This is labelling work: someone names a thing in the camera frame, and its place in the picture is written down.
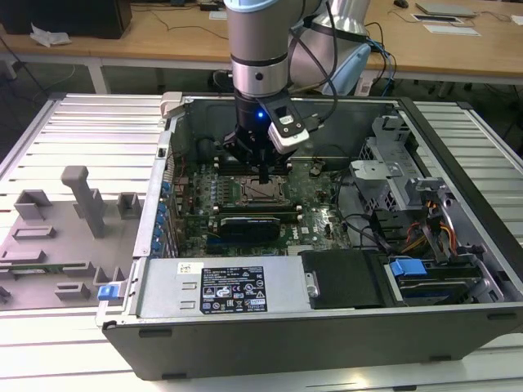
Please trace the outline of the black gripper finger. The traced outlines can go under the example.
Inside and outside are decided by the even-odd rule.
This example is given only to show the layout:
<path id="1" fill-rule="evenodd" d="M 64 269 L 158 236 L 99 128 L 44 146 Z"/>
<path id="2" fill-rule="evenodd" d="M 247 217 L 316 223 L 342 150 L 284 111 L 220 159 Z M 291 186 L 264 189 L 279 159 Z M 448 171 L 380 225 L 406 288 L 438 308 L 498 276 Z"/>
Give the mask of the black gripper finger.
<path id="1" fill-rule="evenodd" d="M 269 180 L 271 176 L 287 175 L 287 158 L 285 156 L 270 156 L 264 161 L 264 179 Z"/>
<path id="2" fill-rule="evenodd" d="M 266 183 L 264 147 L 249 131 L 233 131 L 223 140 L 224 149 L 244 166 L 256 172 L 262 184 Z"/>

